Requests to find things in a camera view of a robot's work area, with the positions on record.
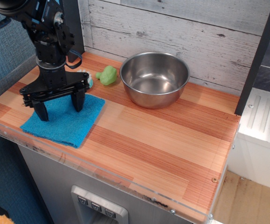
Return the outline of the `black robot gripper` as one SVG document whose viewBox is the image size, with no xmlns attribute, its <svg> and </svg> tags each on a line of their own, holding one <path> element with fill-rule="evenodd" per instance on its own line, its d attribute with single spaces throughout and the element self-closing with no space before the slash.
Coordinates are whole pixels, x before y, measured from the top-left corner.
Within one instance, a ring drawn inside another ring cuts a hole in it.
<svg viewBox="0 0 270 224">
<path fill-rule="evenodd" d="M 44 102 L 70 95 L 75 110 L 80 112 L 89 89 L 88 73 L 66 71 L 64 64 L 38 63 L 37 66 L 38 78 L 20 89 L 24 105 L 34 108 L 41 121 L 49 121 Z"/>
</svg>

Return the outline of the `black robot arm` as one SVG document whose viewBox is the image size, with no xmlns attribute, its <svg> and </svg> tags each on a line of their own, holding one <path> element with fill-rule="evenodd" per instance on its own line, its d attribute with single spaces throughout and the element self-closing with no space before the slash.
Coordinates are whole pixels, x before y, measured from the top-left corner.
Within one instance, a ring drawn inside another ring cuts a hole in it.
<svg viewBox="0 0 270 224">
<path fill-rule="evenodd" d="M 66 71 L 69 53 L 81 58 L 72 49 L 74 34 L 65 23 L 64 12 L 55 0 L 0 0 L 0 29 L 11 19 L 19 21 L 36 50 L 39 77 L 20 89 L 25 106 L 33 108 L 42 121 L 48 121 L 45 102 L 70 96 L 77 112 L 83 109 L 85 93 L 90 88 L 89 74 Z"/>
</svg>

